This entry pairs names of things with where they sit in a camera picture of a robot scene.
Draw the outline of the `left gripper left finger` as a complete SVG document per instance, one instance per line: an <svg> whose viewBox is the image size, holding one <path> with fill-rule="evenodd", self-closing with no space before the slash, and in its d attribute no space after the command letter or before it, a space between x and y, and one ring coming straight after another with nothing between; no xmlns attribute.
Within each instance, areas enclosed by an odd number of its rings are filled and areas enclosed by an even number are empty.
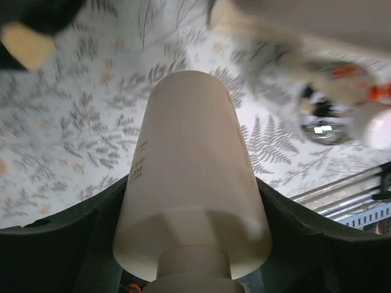
<svg viewBox="0 0 391 293"><path fill-rule="evenodd" d="M25 227L1 230L1 292L117 292L112 253L127 178Z"/></svg>

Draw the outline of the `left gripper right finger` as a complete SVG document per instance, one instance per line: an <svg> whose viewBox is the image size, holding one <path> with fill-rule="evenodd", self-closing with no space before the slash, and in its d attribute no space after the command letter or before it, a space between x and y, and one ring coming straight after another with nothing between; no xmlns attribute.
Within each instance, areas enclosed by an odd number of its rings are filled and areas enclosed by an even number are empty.
<svg viewBox="0 0 391 293"><path fill-rule="evenodd" d="M257 185L272 235L265 292L390 292L390 237L349 228Z"/></svg>

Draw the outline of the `beige round bottle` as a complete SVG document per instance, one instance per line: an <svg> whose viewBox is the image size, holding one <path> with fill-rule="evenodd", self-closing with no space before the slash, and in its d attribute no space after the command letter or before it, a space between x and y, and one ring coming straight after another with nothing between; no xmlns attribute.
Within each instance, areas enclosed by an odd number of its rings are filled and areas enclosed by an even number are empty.
<svg viewBox="0 0 391 293"><path fill-rule="evenodd" d="M272 236L223 83L201 71L153 88L113 241L145 292L243 292Z"/></svg>

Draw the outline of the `clear round bottle white cap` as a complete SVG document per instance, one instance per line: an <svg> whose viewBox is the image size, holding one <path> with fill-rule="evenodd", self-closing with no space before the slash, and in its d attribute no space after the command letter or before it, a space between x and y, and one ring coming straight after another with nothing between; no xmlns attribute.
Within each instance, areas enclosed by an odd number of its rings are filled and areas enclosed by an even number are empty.
<svg viewBox="0 0 391 293"><path fill-rule="evenodd" d="M309 81L300 103L306 131L336 143L390 149L390 82L379 83L352 62L306 61L302 72Z"/></svg>

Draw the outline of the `beige canvas bag orange handles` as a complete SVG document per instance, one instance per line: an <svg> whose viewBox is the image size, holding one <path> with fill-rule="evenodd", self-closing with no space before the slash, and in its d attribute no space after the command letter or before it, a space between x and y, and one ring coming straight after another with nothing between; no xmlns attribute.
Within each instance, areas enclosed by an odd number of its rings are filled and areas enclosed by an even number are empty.
<svg viewBox="0 0 391 293"><path fill-rule="evenodd" d="M390 1L215 1L210 28L222 34L353 54L390 57ZM338 102L390 101L390 82L378 84L354 65L289 54L282 63Z"/></svg>

